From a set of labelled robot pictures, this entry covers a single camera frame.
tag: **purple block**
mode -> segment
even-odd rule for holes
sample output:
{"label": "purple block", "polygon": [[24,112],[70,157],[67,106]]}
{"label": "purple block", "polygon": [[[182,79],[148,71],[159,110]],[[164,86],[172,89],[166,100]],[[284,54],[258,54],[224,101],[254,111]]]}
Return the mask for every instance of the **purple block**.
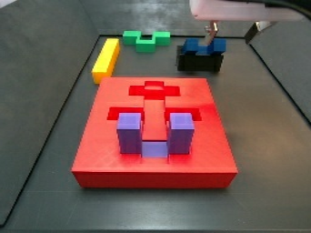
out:
{"label": "purple block", "polygon": [[195,133],[191,113],[170,114],[170,154],[190,154],[190,146]]}
{"label": "purple block", "polygon": [[163,142],[142,142],[142,156],[143,157],[168,157],[167,141]]}
{"label": "purple block", "polygon": [[122,154],[142,153],[142,114],[120,113],[116,133]]}

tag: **gray table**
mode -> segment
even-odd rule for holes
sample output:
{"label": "gray table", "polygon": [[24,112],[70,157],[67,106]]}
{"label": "gray table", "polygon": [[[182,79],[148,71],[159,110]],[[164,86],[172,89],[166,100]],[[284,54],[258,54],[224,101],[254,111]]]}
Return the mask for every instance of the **gray table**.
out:
{"label": "gray table", "polygon": [[70,172],[98,86],[100,39],[62,110],[5,230],[311,229],[311,130],[260,59],[230,39],[219,74],[176,71],[175,49],[122,47],[115,76],[204,76],[239,174],[228,189],[83,189]]}

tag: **cross-shaped recess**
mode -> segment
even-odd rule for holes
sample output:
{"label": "cross-shaped recess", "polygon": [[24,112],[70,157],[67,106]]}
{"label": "cross-shaped recess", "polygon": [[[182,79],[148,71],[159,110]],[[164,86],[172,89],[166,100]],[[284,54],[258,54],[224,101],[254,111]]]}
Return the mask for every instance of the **cross-shaped recess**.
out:
{"label": "cross-shaped recess", "polygon": [[108,115],[108,119],[118,120],[122,154],[142,154],[143,157],[190,154],[194,120],[200,120],[199,110],[192,107],[166,108],[166,97],[180,96],[180,88],[164,86],[162,81],[146,81],[143,86],[130,87],[128,95],[143,96],[143,109],[111,107]]}

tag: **red base plate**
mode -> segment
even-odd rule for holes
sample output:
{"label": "red base plate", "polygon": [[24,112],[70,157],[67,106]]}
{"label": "red base plate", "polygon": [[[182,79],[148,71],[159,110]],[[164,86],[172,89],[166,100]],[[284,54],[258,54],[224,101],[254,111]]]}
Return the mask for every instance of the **red base plate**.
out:
{"label": "red base plate", "polygon": [[[174,93],[170,92],[167,96],[160,97],[166,101],[167,119],[171,112],[192,113],[195,134],[190,155],[151,158],[119,153],[118,115],[120,112],[142,112],[143,115],[146,95],[139,96],[136,93],[134,96],[130,89],[144,86],[146,81],[147,83],[155,81],[154,84],[164,82],[164,86],[174,89]],[[228,187],[238,173],[236,163],[207,79],[170,77],[103,79],[72,172],[82,187]]]}

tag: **yellow block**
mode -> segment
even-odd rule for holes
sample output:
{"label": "yellow block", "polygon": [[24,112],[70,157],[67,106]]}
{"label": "yellow block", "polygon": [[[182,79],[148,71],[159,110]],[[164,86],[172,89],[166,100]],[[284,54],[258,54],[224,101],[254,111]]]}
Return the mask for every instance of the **yellow block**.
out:
{"label": "yellow block", "polygon": [[107,39],[98,61],[92,67],[94,83],[99,84],[104,77],[112,76],[115,62],[120,52],[119,39]]}

